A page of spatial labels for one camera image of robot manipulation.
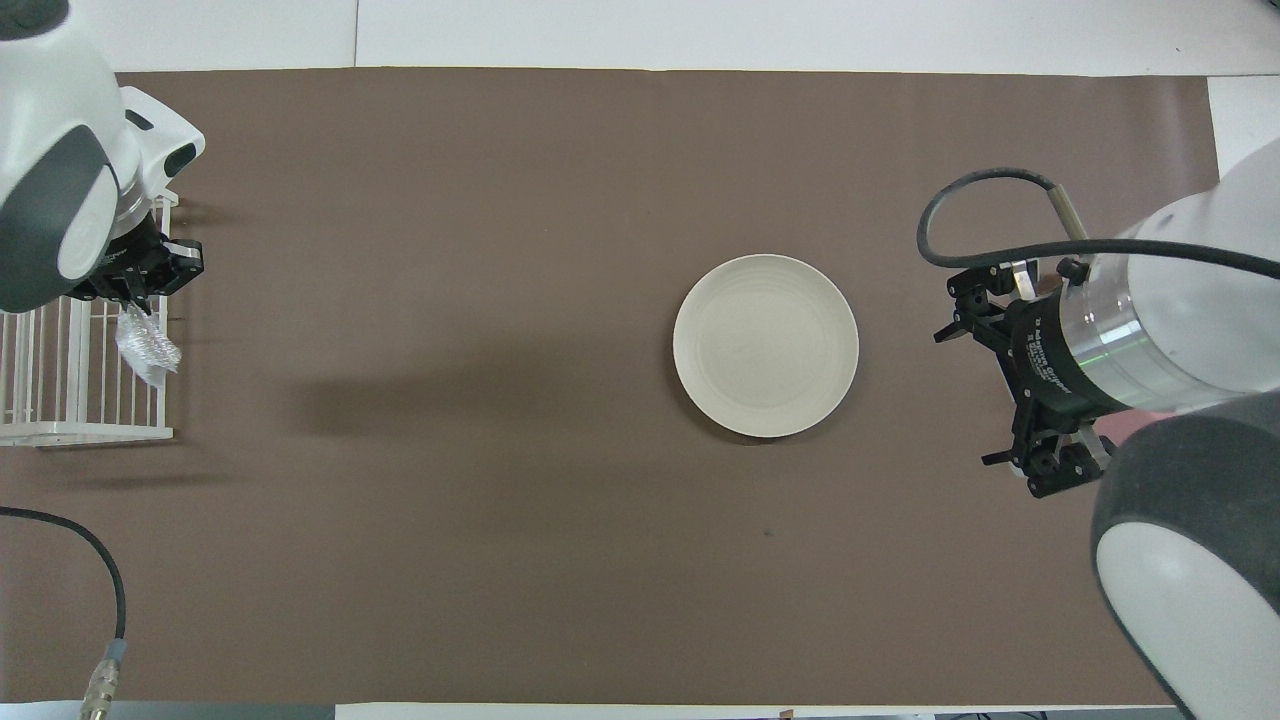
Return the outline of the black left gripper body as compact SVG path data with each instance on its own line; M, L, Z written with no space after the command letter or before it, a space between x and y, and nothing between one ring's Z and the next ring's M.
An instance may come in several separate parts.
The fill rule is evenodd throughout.
M151 297L164 296L166 283L166 236L154 215L145 215L132 231L110 241L101 263L76 286L76 299L96 300L88 291L88 278L124 278L129 272L147 272Z

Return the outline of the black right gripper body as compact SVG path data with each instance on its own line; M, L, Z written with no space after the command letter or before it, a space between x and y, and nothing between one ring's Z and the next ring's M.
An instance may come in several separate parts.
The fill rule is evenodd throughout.
M1007 307L1006 382L1015 401L1015 446L1069 436L1101 416L1101 389L1071 354L1062 329L1062 290Z

